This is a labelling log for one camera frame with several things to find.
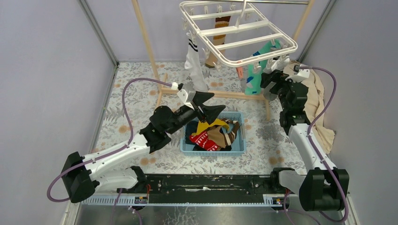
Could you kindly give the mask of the brown tan sock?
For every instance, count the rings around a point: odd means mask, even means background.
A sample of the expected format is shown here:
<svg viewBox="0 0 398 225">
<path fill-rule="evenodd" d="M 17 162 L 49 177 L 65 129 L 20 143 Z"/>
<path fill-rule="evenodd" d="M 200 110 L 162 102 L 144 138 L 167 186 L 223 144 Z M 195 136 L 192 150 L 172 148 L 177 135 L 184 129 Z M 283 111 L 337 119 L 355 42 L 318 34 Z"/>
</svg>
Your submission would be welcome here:
<svg viewBox="0 0 398 225">
<path fill-rule="evenodd" d="M 208 139 L 213 141 L 220 148 L 226 148 L 234 142 L 236 134 L 231 130 L 228 132 L 229 125 L 213 126 L 207 130 Z"/>
</svg>

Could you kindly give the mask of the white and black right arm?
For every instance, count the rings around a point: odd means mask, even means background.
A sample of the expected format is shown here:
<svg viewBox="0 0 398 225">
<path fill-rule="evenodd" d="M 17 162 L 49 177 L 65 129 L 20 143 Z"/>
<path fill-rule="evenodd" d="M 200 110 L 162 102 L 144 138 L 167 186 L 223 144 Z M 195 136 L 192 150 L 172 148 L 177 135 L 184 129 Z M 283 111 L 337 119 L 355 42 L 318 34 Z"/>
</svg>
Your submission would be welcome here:
<svg viewBox="0 0 398 225">
<path fill-rule="evenodd" d="M 292 169 L 280 170 L 269 180 L 269 187 L 275 193 L 287 188 L 297 194 L 305 211 L 345 210 L 349 174 L 336 167 L 316 140 L 304 110 L 308 87 L 303 80 L 299 74 L 289 76 L 280 70 L 261 75 L 261 88 L 281 103 L 280 125 L 299 150 L 307 170 L 306 176 Z"/>
</svg>

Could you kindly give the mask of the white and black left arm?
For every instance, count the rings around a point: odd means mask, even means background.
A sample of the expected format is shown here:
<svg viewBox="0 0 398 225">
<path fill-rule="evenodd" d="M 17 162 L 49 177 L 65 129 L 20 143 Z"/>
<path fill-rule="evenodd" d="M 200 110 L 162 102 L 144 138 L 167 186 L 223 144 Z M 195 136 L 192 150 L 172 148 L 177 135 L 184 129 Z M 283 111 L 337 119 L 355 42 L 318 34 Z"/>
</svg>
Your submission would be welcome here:
<svg viewBox="0 0 398 225">
<path fill-rule="evenodd" d="M 165 147 L 170 135 L 198 119 L 214 122 L 226 108 L 225 105 L 205 105 L 214 96 L 211 92 L 180 89 L 178 96 L 183 105 L 176 111 L 168 106 L 157 107 L 149 124 L 128 140 L 107 150 L 81 156 L 75 151 L 68 155 L 59 178 L 71 203 L 82 202 L 96 192 L 113 189 L 131 189 L 139 193 L 145 188 L 145 175 L 138 166 L 115 171 L 114 167 L 131 158 L 153 153 Z"/>
</svg>

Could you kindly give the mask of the red white dotted sock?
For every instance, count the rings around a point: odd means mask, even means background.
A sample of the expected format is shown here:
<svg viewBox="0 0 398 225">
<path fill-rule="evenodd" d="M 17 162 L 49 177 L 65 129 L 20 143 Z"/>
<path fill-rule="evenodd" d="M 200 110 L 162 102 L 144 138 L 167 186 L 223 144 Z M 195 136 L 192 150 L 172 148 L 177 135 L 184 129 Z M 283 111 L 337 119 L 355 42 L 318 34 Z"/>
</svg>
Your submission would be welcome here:
<svg viewBox="0 0 398 225">
<path fill-rule="evenodd" d="M 194 151 L 220 151 L 221 147 L 214 141 L 210 140 L 207 131 L 203 131 L 198 135 L 189 136 L 189 140 L 194 143 Z"/>
</svg>

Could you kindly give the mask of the white plastic clip hanger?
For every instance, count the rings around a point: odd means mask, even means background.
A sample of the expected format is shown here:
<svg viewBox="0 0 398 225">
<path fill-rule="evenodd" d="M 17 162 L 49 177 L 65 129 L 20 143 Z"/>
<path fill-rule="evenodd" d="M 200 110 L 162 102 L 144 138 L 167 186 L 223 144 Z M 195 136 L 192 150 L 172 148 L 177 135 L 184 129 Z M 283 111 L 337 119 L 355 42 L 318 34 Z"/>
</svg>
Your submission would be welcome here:
<svg viewBox="0 0 398 225">
<path fill-rule="evenodd" d="M 193 41 L 198 38 L 206 46 L 204 52 L 206 58 L 212 53 L 216 58 L 217 62 L 213 62 L 216 68 L 219 68 L 221 64 L 231 68 L 237 68 L 246 66 L 249 64 L 255 65 L 260 61 L 269 60 L 276 57 L 287 56 L 290 53 L 295 52 L 298 49 L 298 44 L 293 38 L 289 37 L 281 29 L 276 27 L 272 22 L 268 20 L 252 3 L 244 0 L 241 10 L 232 10 L 228 12 L 217 12 L 209 14 L 207 12 L 208 5 L 216 4 L 216 1 L 183 1 L 179 4 L 180 11 L 183 14 L 184 28 L 186 29 L 189 25 L 193 30 L 190 34 L 194 35 Z M 197 25 L 196 21 L 221 18 L 225 16 L 238 15 L 235 25 L 226 26 L 220 28 L 213 28 L 202 30 Z M 209 37 L 216 37 L 228 34 L 238 34 L 245 31 L 253 31 L 258 29 L 268 29 L 271 34 L 263 35 L 260 37 L 243 39 L 237 42 L 226 43 L 222 45 L 215 45 L 210 41 Z M 276 44 L 276 40 L 282 40 L 285 45 L 279 50 L 267 50 L 265 53 L 259 53 L 258 55 L 249 56 L 239 60 L 228 59 L 222 51 L 232 48 L 247 47 L 256 43 L 262 43 L 270 41 L 272 44 Z"/>
</svg>

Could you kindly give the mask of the yellow sock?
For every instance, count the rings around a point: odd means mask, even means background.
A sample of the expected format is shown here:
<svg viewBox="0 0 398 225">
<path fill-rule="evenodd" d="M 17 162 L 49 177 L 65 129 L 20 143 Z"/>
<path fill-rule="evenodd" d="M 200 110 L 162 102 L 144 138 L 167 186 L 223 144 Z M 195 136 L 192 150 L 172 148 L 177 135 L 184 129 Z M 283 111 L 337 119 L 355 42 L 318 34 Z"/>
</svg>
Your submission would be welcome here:
<svg viewBox="0 0 398 225">
<path fill-rule="evenodd" d="M 194 128 L 194 131 L 192 131 L 192 132 L 186 131 L 186 132 L 189 135 L 195 136 L 195 135 L 201 134 L 203 131 L 217 128 L 219 126 L 224 128 L 225 130 L 229 130 L 229 124 L 227 122 L 227 119 L 216 119 L 214 122 L 212 122 L 210 124 L 208 122 L 198 121 L 197 125 L 190 125 L 190 127 Z"/>
</svg>

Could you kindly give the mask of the brown white striped sock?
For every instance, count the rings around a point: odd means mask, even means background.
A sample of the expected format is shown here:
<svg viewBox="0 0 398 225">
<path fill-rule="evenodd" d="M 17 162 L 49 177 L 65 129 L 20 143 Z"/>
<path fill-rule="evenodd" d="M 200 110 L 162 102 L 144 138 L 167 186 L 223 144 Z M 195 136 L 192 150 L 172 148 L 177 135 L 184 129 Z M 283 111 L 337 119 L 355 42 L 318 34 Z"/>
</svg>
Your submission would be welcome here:
<svg viewBox="0 0 398 225">
<path fill-rule="evenodd" d="M 232 129 L 229 132 L 223 134 L 225 146 L 230 146 L 237 137 L 237 133 L 240 129 L 240 123 L 238 120 L 229 120 L 226 118 L 223 118 L 222 121 L 226 122 L 228 125 L 233 125 Z"/>
</svg>

